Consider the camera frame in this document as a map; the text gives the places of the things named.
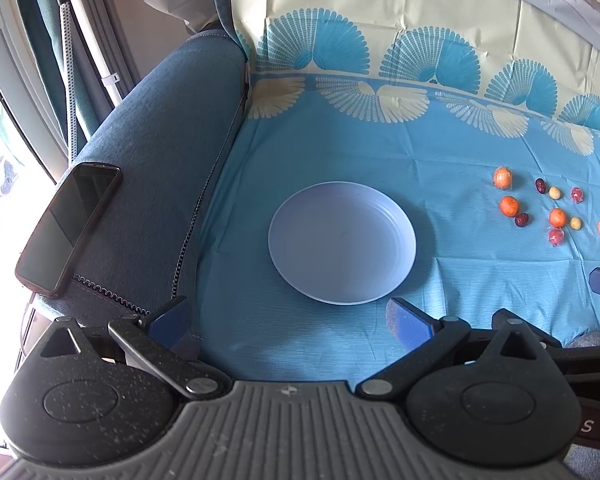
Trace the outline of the orange tangerine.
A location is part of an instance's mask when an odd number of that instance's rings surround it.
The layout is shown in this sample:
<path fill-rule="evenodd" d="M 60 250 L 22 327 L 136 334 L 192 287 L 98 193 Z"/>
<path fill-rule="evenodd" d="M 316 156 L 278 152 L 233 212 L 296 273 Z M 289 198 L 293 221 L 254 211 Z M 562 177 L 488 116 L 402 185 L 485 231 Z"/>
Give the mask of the orange tangerine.
<path fill-rule="evenodd" d="M 568 221 L 568 217 L 562 208 L 554 208 L 550 211 L 550 225 L 555 229 L 562 229 Z"/>
<path fill-rule="evenodd" d="M 519 202 L 514 196 L 504 196 L 498 203 L 498 208 L 508 218 L 515 218 L 519 214 Z"/>

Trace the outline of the dark red jujube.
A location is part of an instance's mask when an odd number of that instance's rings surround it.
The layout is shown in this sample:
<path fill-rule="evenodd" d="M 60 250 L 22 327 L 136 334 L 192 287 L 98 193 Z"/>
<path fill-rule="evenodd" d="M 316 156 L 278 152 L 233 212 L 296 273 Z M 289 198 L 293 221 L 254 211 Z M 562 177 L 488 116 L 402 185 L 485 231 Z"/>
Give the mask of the dark red jujube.
<path fill-rule="evenodd" d="M 547 191 L 546 182 L 542 178 L 537 178 L 534 181 L 535 188 L 540 194 L 545 194 Z"/>
<path fill-rule="evenodd" d="M 517 214 L 515 217 L 515 223 L 516 226 L 520 226 L 521 228 L 523 226 L 526 226 L 529 222 L 529 215 L 526 214 L 525 212 L 522 212 L 521 214 Z"/>

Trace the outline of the grey metal stand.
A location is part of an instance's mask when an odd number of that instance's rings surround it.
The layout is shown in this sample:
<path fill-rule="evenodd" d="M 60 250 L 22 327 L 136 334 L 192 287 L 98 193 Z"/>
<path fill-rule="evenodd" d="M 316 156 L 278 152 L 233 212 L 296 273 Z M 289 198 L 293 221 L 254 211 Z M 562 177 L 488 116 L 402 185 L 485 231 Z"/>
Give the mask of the grey metal stand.
<path fill-rule="evenodd" d="M 114 12 L 107 0 L 58 0 L 71 4 L 85 51 L 109 101 L 118 106 L 134 86 L 134 78 L 119 41 Z"/>

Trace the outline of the wrapped red fruit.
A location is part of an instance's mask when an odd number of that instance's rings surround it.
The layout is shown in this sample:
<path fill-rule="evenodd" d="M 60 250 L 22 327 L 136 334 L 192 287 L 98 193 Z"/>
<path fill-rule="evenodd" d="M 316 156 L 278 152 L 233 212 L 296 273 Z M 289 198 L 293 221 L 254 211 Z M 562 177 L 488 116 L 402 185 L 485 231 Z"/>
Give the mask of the wrapped red fruit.
<path fill-rule="evenodd" d="M 573 203 L 580 204 L 584 200 L 584 193 L 580 188 L 573 188 L 571 190 L 571 198 Z"/>
<path fill-rule="evenodd" d="M 561 245 L 564 242 L 565 233 L 562 229 L 554 228 L 550 229 L 548 233 L 548 241 L 554 247 Z"/>

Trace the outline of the blue patterned cloth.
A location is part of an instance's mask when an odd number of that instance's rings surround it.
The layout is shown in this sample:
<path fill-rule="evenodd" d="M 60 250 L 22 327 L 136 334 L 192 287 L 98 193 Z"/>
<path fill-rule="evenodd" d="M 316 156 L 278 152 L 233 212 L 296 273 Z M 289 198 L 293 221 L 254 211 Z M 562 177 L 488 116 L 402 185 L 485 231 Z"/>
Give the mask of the blue patterned cloth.
<path fill-rule="evenodd" d="M 358 382 L 403 356 L 386 297 L 322 304 L 274 268 L 275 211 L 327 181 L 376 188 L 410 218 L 417 254 L 396 296 L 478 327 L 508 309 L 562 342 L 600 332 L 596 47 L 524 0 L 230 3 L 251 107 L 201 231 L 206 359 L 242 378 Z M 526 226 L 501 213 L 507 195 Z M 554 208 L 568 217 L 557 247 Z"/>

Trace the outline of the light purple plate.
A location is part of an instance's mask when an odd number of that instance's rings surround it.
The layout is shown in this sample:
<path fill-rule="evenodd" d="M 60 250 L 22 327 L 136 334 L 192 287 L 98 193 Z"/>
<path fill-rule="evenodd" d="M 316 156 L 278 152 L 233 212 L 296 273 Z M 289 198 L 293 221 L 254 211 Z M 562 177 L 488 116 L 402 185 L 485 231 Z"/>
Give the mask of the light purple plate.
<path fill-rule="evenodd" d="M 413 269 L 414 226 L 389 196 L 355 182 L 322 182 L 288 197 L 268 228 L 268 252 L 297 292 L 335 306 L 368 304 Z"/>

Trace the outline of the teal curtain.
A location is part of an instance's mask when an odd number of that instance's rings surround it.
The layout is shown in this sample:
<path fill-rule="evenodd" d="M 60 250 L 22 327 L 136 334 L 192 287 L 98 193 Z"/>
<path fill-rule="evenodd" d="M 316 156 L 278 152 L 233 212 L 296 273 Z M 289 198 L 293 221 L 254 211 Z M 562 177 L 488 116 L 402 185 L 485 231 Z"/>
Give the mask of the teal curtain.
<path fill-rule="evenodd" d="M 17 0 L 38 72 L 64 138 L 67 137 L 66 94 L 62 80 L 62 45 L 60 14 L 57 0 Z M 96 81 L 88 68 L 84 44 L 76 31 L 71 32 L 74 62 L 74 96 L 76 97 L 76 136 L 81 151 L 111 110 L 104 94 L 96 89 Z"/>

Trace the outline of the black smartphone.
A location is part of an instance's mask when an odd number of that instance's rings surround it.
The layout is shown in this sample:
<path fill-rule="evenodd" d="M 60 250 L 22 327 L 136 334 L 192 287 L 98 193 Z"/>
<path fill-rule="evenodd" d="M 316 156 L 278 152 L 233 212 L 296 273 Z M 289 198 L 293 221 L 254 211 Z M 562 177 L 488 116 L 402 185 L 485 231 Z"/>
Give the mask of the black smartphone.
<path fill-rule="evenodd" d="M 17 261 L 15 277 L 23 286 L 44 297 L 61 293 L 122 180 L 119 167 L 103 162 L 80 162 L 72 167 Z"/>

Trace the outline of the tan longan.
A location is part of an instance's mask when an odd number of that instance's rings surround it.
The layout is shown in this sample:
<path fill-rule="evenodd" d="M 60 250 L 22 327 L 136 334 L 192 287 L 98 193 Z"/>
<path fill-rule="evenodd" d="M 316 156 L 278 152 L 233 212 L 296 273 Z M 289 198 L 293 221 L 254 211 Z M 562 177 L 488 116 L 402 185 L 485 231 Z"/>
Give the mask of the tan longan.
<path fill-rule="evenodd" d="M 580 230 L 582 228 L 582 221 L 580 218 L 573 217 L 570 219 L 570 228 L 573 230 Z"/>
<path fill-rule="evenodd" d="M 548 194 L 550 194 L 550 197 L 553 200 L 559 200 L 562 197 L 562 191 L 559 188 L 556 188 L 556 186 L 552 186 L 548 190 Z"/>

